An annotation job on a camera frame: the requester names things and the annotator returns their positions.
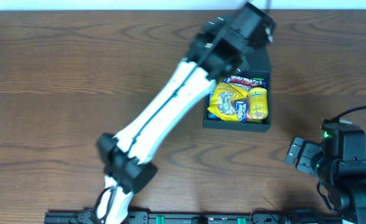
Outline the dark green box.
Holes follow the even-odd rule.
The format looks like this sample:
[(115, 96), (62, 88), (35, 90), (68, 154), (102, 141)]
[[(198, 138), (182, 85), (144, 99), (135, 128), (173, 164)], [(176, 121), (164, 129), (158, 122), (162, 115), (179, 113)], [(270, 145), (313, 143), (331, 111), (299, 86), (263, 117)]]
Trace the dark green box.
[(246, 53), (243, 56), (243, 63), (235, 72), (236, 75), (247, 78), (262, 78), (266, 82), (268, 91), (268, 117), (260, 123), (248, 122), (230, 122), (209, 118), (207, 107), (209, 106), (210, 97), (205, 98), (203, 127), (212, 129), (226, 129), (235, 131), (253, 131), (265, 133), (271, 127), (271, 64), (266, 47), (255, 50), (253, 53)]

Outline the yellow snack bag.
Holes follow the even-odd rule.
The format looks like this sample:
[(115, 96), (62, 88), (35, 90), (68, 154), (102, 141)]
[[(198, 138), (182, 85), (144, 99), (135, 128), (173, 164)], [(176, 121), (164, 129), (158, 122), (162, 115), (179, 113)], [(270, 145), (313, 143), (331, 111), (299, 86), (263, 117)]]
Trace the yellow snack bag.
[(248, 90), (236, 84), (220, 82), (210, 97), (208, 112), (222, 121), (239, 122), (235, 102), (245, 100)]

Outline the small blue candy box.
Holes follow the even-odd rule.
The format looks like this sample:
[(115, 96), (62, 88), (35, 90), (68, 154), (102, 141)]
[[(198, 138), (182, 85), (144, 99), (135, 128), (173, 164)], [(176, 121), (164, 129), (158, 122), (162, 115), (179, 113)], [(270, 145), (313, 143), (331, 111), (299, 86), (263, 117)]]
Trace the small blue candy box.
[(248, 102), (236, 101), (235, 102), (236, 116), (239, 122), (245, 123), (248, 114)]

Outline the blue Dairy Milk chocolate bar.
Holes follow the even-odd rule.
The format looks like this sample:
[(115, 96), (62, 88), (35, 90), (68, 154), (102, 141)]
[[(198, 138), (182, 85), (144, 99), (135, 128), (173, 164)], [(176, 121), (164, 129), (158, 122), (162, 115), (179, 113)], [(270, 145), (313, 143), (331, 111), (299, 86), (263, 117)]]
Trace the blue Dairy Milk chocolate bar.
[(262, 78), (247, 78), (247, 77), (232, 75), (228, 78), (224, 78), (222, 81), (224, 83), (249, 86), (251, 88), (254, 88), (254, 87), (266, 88), (266, 81)]

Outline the blue Oreo cookie pack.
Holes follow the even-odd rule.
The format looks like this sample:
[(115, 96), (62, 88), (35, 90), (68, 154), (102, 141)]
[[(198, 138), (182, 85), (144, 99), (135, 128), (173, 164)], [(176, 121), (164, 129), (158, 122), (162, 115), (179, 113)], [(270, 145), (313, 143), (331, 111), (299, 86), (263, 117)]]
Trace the blue Oreo cookie pack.
[(212, 90), (209, 93), (208, 103), (206, 106), (207, 119), (214, 120), (214, 121), (220, 121), (220, 118), (217, 115), (215, 115), (215, 113), (214, 113), (218, 109), (218, 103), (219, 103), (219, 101), (214, 98), (214, 91)]

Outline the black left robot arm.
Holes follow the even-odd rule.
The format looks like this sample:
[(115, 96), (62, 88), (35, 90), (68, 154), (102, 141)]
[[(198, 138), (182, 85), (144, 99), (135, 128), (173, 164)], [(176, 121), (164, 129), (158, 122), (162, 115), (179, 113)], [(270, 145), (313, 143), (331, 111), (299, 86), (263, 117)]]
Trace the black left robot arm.
[(234, 74), (247, 54), (273, 41), (275, 25), (266, 12), (249, 2), (232, 16), (208, 22), (141, 114), (116, 134), (103, 133), (98, 138), (105, 188), (93, 209), (94, 223), (124, 221), (133, 195), (156, 175), (151, 161), (163, 140), (220, 77)]

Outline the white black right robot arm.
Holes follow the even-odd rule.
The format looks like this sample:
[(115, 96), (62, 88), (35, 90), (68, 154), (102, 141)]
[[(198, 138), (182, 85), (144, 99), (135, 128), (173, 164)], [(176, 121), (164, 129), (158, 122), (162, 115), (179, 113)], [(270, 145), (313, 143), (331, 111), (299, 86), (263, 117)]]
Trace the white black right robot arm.
[(351, 123), (322, 126), (320, 143), (294, 137), (284, 159), (287, 165), (318, 179), (328, 195), (328, 209), (351, 223), (366, 223), (366, 135)]

